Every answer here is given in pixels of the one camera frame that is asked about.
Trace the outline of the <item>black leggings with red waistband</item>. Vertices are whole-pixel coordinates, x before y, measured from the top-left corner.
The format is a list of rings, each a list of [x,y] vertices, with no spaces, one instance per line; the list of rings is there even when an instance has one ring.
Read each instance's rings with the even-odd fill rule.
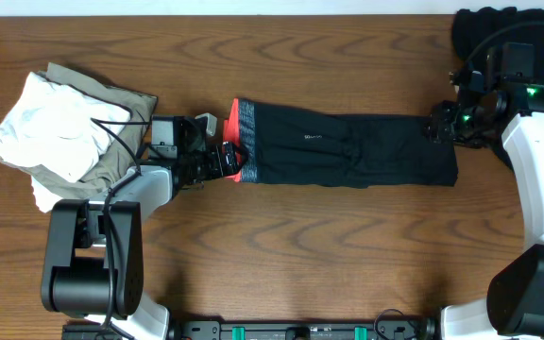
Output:
[[[236,98],[223,139],[248,154],[237,182],[367,188],[452,186],[458,179],[450,144],[427,139],[424,117],[330,115]]]

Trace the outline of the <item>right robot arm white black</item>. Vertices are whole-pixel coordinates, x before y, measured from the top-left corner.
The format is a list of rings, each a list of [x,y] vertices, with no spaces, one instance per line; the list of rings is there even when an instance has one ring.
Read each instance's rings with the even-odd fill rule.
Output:
[[[485,297],[441,311],[442,339],[544,339],[544,77],[535,49],[508,42],[487,52],[483,72],[451,76],[455,101],[433,109],[436,143],[504,150],[524,220],[521,255],[489,283]]]

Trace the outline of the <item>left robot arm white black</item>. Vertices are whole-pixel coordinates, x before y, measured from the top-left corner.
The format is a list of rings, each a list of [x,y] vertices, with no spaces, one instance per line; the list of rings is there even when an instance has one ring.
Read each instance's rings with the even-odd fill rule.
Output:
[[[42,270],[42,305],[72,318],[64,339],[180,339],[170,311],[144,290],[143,222],[177,194],[236,175],[247,150],[210,144],[215,117],[153,116],[152,140],[104,192],[55,204]]]

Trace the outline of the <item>black folded garment pile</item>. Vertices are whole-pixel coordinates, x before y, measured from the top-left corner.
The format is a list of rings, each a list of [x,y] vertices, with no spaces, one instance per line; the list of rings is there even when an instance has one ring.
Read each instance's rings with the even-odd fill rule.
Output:
[[[512,168],[503,143],[535,111],[544,112],[544,10],[459,10],[452,45],[464,62],[451,75],[460,96],[502,96],[499,139],[490,146]]]

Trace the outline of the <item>white crumpled cloth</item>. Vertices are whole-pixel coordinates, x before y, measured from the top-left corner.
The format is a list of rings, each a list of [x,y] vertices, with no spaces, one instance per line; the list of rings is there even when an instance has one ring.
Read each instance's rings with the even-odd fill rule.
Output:
[[[31,177],[38,209],[64,198],[87,198],[123,176],[127,131],[135,117],[114,102],[117,92],[82,74],[31,72],[22,94],[0,123],[0,162]]]

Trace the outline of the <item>black base rail with mounts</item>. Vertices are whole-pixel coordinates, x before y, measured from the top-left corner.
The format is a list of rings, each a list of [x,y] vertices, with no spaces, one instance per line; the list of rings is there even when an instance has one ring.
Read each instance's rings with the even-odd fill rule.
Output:
[[[371,322],[281,323],[227,322],[222,319],[179,322],[172,319],[164,339],[173,340],[438,340],[435,319],[383,311]]]

